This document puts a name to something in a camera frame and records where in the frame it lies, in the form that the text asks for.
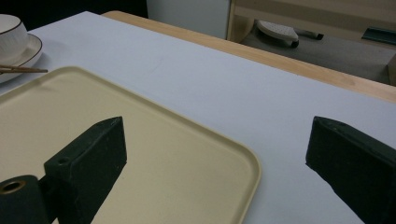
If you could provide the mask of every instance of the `white tabletop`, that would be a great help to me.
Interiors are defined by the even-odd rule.
[[[89,12],[30,33],[44,45],[36,67],[83,67],[252,149],[262,181],[245,223],[362,223],[305,165],[314,116],[396,148],[396,104]]]

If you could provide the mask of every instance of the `cream tray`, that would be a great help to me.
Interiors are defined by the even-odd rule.
[[[243,221],[262,174],[250,150],[77,67],[0,96],[0,181],[41,178],[46,160],[116,116],[128,161],[93,223]]]

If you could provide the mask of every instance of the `white bowl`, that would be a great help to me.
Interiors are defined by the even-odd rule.
[[[0,64],[15,63],[25,51],[28,41],[26,28],[18,17],[0,14]]]
[[[29,42],[26,50],[21,54],[21,57],[12,64],[13,66],[32,67],[40,58],[42,54],[43,43],[40,38],[35,35],[28,35]],[[14,77],[21,75],[21,73],[0,73],[0,83],[8,81]]]

